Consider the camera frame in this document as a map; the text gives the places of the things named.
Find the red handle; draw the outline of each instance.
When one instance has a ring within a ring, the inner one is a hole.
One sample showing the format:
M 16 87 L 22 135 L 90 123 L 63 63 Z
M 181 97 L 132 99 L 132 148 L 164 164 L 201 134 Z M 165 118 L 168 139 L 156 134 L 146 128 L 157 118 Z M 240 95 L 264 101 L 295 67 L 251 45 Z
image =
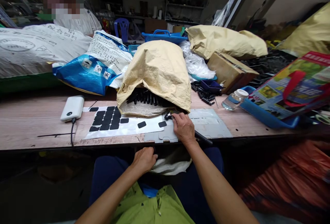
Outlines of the red handle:
M 314 99 L 312 102 L 310 103 L 305 103 L 305 104 L 294 104 L 291 103 L 287 100 L 289 94 L 296 88 L 296 86 L 299 84 L 300 81 L 302 81 L 302 79 L 305 77 L 306 73 L 302 72 L 302 71 L 294 71 L 293 73 L 291 73 L 289 75 L 289 77 L 291 77 L 288 85 L 286 86 L 286 88 L 284 89 L 283 92 L 283 102 L 289 106 L 289 107 L 301 107 L 301 106 L 306 106 L 310 103 L 313 102 L 317 102 L 319 100 L 321 100 L 322 98 L 328 97 L 330 96 L 330 84 L 325 84 L 323 86 L 321 86 L 319 89 L 323 90 L 324 93 L 320 96 L 318 96 L 316 99 Z
M 286 88 L 284 89 L 283 92 L 283 101 L 287 106 L 290 107 L 301 107 L 301 106 L 305 106 L 306 104 L 294 104 L 291 103 L 287 100 L 289 94 L 296 88 L 296 86 L 299 84 L 300 81 L 302 81 L 302 79 L 305 77 L 306 73 L 303 71 L 294 71 L 293 73 L 291 73 L 289 75 L 289 77 L 291 77 L 288 85 L 286 86 Z

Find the plastic bottle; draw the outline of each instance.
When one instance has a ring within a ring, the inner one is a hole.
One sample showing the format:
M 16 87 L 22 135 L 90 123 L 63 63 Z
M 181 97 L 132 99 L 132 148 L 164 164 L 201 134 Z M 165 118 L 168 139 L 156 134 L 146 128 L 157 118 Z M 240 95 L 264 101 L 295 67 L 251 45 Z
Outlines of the plastic bottle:
M 230 94 L 221 104 L 226 110 L 233 111 L 244 101 L 248 95 L 249 94 L 246 91 L 238 89 Z

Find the green shirt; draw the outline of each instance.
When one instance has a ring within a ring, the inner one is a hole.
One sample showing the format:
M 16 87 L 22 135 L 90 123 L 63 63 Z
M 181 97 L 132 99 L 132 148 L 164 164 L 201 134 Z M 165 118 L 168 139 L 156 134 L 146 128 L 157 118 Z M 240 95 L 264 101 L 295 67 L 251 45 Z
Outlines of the green shirt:
M 136 182 L 120 202 L 111 223 L 116 224 L 194 224 L 172 186 L 161 188 L 148 198 Z

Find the orange bag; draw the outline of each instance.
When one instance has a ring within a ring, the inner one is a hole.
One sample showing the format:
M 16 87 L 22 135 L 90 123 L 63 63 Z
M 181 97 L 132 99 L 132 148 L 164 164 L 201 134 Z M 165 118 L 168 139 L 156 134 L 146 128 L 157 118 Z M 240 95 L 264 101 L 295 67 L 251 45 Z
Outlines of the orange bag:
M 330 144 L 307 140 L 290 147 L 240 197 L 251 210 L 302 223 L 325 223 L 330 210 Z

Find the workbench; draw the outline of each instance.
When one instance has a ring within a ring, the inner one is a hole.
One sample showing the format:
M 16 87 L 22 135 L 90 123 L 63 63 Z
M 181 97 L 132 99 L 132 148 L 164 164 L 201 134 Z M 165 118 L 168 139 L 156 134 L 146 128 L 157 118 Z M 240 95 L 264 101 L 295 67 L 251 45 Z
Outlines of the workbench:
M 72 123 L 63 123 L 60 116 L 70 96 L 84 95 L 84 107 L 116 106 L 116 91 L 109 88 L 106 96 L 85 94 L 71 87 L 42 90 L 33 93 L 19 93 L 0 102 L 0 151 L 2 150 L 46 150 L 71 148 Z M 246 111 L 237 108 L 225 110 L 221 102 L 227 96 L 217 96 L 216 104 L 204 103 L 196 92 L 191 92 L 191 109 L 213 108 L 233 135 L 237 137 L 264 137 L 294 134 L 293 130 L 268 128 Z M 144 140 L 144 134 L 116 136 L 83 140 L 94 119 L 94 112 L 83 112 L 74 124 L 74 147 L 127 144 L 130 146 L 153 142 Z

